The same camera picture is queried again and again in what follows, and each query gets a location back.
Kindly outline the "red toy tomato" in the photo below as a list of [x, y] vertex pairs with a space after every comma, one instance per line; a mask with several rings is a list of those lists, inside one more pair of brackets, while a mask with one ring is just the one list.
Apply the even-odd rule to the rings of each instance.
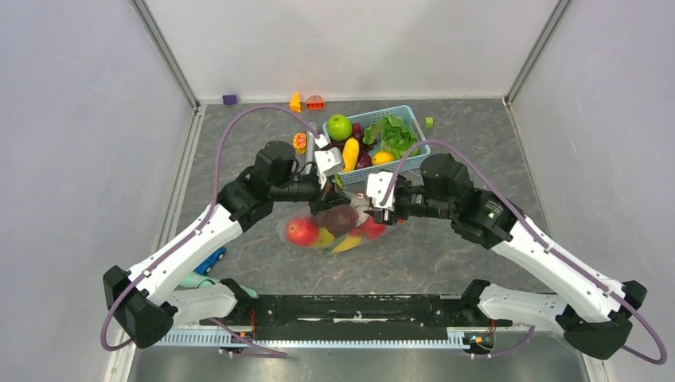
[[385, 224], [377, 223], [369, 216], [363, 224], [358, 226], [358, 229], [367, 239], [374, 240], [385, 233], [387, 226]]

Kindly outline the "dark red toy peach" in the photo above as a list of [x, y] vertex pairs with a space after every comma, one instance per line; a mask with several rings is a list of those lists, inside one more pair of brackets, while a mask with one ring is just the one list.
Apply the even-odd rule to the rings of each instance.
[[351, 205], [340, 205], [314, 217], [319, 228], [326, 228], [335, 237], [350, 233], [358, 222], [358, 213]]

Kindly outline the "clear zip top bag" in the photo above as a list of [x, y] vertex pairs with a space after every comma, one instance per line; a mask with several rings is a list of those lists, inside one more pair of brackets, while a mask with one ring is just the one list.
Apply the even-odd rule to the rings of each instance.
[[312, 213], [304, 206], [278, 221], [276, 231], [286, 244], [338, 254], [368, 243], [382, 241], [397, 229], [395, 225], [377, 223], [371, 215], [370, 197], [349, 193], [351, 202]]

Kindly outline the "yellow-green toy fruit slice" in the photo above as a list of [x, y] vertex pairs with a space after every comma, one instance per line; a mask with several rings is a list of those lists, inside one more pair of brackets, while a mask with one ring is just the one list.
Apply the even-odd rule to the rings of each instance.
[[326, 249], [330, 247], [335, 241], [335, 236], [331, 234], [326, 228], [318, 229], [318, 238], [312, 244], [312, 248]]

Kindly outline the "yellow toy mango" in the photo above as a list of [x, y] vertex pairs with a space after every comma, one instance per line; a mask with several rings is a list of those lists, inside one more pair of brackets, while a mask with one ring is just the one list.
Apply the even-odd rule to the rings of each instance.
[[348, 251], [352, 248], [358, 247], [363, 239], [361, 236], [346, 236], [342, 242], [340, 242], [335, 248], [330, 252], [337, 254], [344, 251]]

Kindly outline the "red toy apple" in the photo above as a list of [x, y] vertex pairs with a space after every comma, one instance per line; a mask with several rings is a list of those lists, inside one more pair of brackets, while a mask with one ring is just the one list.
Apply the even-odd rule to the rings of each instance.
[[287, 224], [286, 236], [296, 246], [309, 247], [318, 240], [319, 230], [311, 217], [297, 217]]

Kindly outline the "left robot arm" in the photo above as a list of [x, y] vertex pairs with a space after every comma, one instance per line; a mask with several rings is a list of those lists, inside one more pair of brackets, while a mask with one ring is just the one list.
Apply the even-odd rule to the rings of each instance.
[[298, 172], [296, 162], [289, 143], [267, 143], [254, 164], [217, 189], [205, 211], [164, 247], [128, 270], [109, 268], [103, 275], [108, 308], [104, 323], [115, 320], [129, 342], [145, 349], [174, 325], [206, 318], [225, 318], [235, 325], [244, 322], [250, 303], [236, 283], [176, 288], [215, 250], [269, 216], [276, 202], [305, 202], [312, 213], [350, 202], [334, 182], [344, 166], [339, 149], [326, 146], [315, 151], [309, 174]]

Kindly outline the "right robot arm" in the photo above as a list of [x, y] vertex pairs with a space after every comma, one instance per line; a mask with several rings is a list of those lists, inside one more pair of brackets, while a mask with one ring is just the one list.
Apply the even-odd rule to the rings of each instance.
[[547, 236], [517, 207], [478, 189], [464, 164], [450, 154], [426, 158], [421, 185], [390, 172], [368, 176], [370, 214], [382, 224], [411, 216], [447, 219], [464, 240], [524, 268], [549, 288], [547, 294], [473, 281], [460, 302], [462, 319], [487, 318], [533, 325], [560, 334], [574, 349], [600, 360], [612, 357], [633, 328], [631, 316], [646, 297], [635, 281], [621, 283], [583, 263]]

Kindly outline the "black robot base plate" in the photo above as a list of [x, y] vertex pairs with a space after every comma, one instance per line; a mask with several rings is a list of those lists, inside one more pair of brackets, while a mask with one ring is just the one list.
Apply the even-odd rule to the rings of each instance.
[[262, 341], [442, 340], [449, 328], [504, 328], [472, 294], [236, 294], [219, 322], [248, 326]]

